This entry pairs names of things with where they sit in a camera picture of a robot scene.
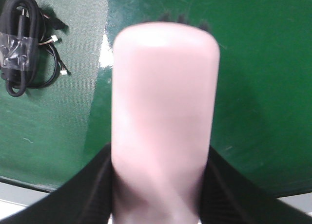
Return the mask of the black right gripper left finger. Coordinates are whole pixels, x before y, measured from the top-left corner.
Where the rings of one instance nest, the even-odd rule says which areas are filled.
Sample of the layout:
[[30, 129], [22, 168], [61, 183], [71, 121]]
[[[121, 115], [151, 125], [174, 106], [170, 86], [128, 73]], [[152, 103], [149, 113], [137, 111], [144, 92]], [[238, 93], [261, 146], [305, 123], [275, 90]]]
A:
[[2, 224], [107, 224], [112, 214], [111, 144], [45, 198], [1, 220]]

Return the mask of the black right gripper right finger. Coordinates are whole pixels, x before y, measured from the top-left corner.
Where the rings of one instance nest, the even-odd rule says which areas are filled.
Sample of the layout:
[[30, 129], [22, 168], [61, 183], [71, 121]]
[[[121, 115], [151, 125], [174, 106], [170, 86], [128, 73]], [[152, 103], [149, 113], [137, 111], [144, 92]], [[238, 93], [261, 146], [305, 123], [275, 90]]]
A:
[[199, 205], [203, 224], [310, 224], [312, 218], [257, 187], [209, 148]]

